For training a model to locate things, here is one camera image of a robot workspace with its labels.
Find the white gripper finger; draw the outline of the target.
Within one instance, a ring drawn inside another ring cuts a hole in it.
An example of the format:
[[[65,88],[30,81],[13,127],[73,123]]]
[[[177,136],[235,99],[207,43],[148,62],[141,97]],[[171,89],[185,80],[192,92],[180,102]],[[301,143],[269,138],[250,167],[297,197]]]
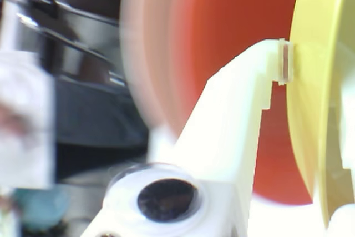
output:
[[[293,45],[260,41],[206,83],[179,138],[118,173],[84,236],[246,236],[262,112]]]
[[[332,74],[342,169],[349,171],[354,192],[354,49],[338,43]],[[354,204],[344,204],[331,216],[329,236],[354,236]]]

